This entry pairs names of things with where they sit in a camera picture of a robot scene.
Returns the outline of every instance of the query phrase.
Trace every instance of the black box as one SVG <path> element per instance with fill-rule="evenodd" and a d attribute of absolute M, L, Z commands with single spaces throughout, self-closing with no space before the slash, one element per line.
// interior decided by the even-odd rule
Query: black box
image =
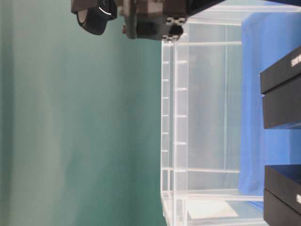
<path fill-rule="evenodd" d="M 264 190 L 263 208 L 263 219 L 270 226 L 301 226 L 301 215 L 267 189 Z"/>
<path fill-rule="evenodd" d="M 264 220 L 301 226 L 301 165 L 266 166 L 264 186 Z"/>
<path fill-rule="evenodd" d="M 265 129 L 301 128 L 301 47 L 261 73 Z"/>

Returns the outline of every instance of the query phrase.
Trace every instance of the teal wall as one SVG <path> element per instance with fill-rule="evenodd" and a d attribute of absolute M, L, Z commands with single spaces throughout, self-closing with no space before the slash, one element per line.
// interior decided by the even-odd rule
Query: teal wall
<path fill-rule="evenodd" d="M 4 226 L 164 226 L 160 43 L 80 29 L 65 0 L 0 0 Z"/>

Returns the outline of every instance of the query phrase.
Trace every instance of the blue fabric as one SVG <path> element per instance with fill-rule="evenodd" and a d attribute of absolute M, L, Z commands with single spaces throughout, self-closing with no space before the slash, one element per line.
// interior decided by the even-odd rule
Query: blue fabric
<path fill-rule="evenodd" d="M 263 129 L 259 74 L 301 45 L 299 13 L 256 13 L 242 23 L 239 191 L 263 195 L 264 166 L 301 163 L 301 130 Z"/>

